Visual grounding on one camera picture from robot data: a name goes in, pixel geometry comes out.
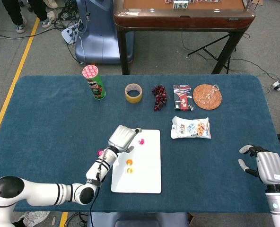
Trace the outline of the mahjong tiles with black bars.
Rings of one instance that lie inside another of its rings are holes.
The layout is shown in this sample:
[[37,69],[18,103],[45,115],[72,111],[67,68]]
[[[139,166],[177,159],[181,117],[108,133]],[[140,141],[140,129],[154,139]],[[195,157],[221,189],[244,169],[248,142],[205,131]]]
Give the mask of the mahjong tiles with black bars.
[[174,0],[173,9],[187,9],[189,0]]

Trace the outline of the white rectangular board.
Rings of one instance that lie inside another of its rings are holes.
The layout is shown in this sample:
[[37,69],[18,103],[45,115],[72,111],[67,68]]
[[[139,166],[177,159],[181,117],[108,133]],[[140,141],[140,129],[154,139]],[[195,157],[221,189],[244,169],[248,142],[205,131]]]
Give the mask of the white rectangular board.
[[[161,193],[161,144],[159,130],[142,130],[137,134],[130,153],[120,153],[113,164],[111,191],[114,193]],[[126,160],[132,159],[131,166]],[[127,168],[133,168],[133,174]]]

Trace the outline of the green Pringles can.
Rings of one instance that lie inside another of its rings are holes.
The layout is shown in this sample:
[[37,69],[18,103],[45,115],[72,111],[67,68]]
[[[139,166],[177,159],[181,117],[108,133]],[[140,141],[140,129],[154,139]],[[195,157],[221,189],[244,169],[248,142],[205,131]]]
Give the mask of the green Pringles can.
[[83,68],[82,75],[87,81],[94,98],[98,100],[105,98],[106,91],[102,83],[98,67],[95,65],[87,65]]

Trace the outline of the dark red grape bunch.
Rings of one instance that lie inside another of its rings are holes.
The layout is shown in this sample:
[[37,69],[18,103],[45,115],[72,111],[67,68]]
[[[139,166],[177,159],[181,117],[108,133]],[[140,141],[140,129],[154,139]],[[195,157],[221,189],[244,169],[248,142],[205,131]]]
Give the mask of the dark red grape bunch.
[[152,94],[155,97],[154,111],[161,110],[167,103],[167,91],[163,85],[154,86],[152,89]]

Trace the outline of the round woven rattan coaster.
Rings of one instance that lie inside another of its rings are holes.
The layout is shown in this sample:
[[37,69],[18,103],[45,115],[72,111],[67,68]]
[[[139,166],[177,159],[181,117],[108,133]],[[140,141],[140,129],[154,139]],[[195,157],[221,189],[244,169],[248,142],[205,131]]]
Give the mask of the round woven rattan coaster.
[[222,102],[222,94],[216,84],[201,84],[194,89],[192,96],[195,104],[203,110],[214,110]]

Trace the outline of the black red snack box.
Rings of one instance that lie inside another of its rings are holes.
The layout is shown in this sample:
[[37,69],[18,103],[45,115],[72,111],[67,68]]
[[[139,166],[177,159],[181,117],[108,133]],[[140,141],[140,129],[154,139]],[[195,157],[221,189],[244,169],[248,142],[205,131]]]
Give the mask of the black red snack box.
[[189,85],[173,85],[174,109],[178,111],[193,111],[192,88]]

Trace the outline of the white snack bag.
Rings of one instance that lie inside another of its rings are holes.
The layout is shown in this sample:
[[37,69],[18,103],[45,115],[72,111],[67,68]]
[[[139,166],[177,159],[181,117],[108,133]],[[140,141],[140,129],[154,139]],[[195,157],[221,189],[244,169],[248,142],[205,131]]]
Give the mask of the white snack bag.
[[211,139],[209,118],[188,120],[175,116],[172,119],[170,136],[172,139]]

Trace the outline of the standing person in black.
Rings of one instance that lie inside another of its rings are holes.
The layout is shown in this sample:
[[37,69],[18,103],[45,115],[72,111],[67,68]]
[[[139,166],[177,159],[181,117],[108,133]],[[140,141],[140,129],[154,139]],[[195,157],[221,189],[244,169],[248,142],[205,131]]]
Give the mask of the standing person in black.
[[[8,15],[15,25],[16,32],[21,34],[25,32],[27,19],[21,15],[20,4],[18,0],[1,0]],[[34,13],[39,18],[43,28],[48,28],[55,20],[56,15],[53,11],[46,11],[45,3],[43,0],[28,0],[30,6],[33,8]]]

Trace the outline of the brown mahjong table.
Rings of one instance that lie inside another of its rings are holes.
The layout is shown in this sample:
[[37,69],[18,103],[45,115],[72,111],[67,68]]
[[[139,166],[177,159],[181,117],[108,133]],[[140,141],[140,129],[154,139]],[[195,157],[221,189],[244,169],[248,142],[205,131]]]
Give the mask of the brown mahjong table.
[[165,0],[114,0],[113,14],[123,75],[129,74],[127,32],[226,32],[228,40],[212,71],[219,74],[256,17],[251,0],[196,0],[186,9],[174,9]]

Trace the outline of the blue machine base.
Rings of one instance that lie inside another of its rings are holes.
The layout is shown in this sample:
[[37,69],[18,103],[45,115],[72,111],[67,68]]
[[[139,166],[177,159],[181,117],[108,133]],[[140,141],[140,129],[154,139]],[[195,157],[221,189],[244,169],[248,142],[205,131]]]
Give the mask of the blue machine base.
[[75,56],[81,63],[119,64],[120,53],[114,23],[114,0],[76,0],[83,27]]

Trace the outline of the blue felt tablecloth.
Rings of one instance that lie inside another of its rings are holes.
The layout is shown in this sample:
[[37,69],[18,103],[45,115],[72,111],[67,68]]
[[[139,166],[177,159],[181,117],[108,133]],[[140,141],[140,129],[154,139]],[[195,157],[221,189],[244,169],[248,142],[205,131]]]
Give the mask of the blue felt tablecloth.
[[[0,127],[0,177],[14,175],[40,183],[84,183],[85,174],[107,146],[118,125],[157,129],[161,137],[160,194],[111,191],[108,174],[95,212],[268,212],[265,185],[239,166],[255,159],[242,155],[244,145],[280,153],[277,133],[260,81],[251,75],[103,76],[106,97],[95,100],[82,76],[24,76],[14,89]],[[132,104],[125,87],[142,87]],[[175,84],[216,84],[220,107],[176,111],[173,100],[153,110],[153,86],[173,94]],[[172,119],[209,118],[211,139],[170,136]]]

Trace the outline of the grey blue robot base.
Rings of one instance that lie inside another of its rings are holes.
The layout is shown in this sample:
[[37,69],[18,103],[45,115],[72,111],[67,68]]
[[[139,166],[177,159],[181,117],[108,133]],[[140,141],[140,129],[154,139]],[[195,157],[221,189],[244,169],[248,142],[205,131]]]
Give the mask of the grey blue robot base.
[[93,212],[87,227],[189,227],[189,221],[184,212]]

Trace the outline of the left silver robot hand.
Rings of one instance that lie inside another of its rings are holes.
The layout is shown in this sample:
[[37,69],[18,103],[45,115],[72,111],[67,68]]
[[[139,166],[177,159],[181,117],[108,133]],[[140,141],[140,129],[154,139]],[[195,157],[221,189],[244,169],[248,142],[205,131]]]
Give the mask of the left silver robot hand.
[[130,148],[130,144],[138,133],[141,133],[141,128],[131,129],[123,125],[119,125],[111,135],[108,145],[117,153],[130,153],[134,147]]

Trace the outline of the white patterned sneaker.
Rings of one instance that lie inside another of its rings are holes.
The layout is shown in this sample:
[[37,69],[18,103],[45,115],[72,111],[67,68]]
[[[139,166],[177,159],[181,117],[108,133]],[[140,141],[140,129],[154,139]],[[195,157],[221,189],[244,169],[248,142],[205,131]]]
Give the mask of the white patterned sneaker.
[[49,216],[49,211],[34,211],[24,213],[16,222],[12,224],[15,227],[34,227],[43,222]]

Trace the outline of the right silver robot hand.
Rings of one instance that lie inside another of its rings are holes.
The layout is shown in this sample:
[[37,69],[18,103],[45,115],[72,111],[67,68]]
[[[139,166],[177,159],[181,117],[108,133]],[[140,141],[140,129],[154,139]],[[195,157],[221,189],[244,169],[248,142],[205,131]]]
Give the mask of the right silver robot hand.
[[243,146],[239,153],[250,154],[256,160],[257,170],[250,169],[242,159],[238,160],[245,173],[260,178],[265,185],[280,184],[280,157],[278,153],[254,145]]

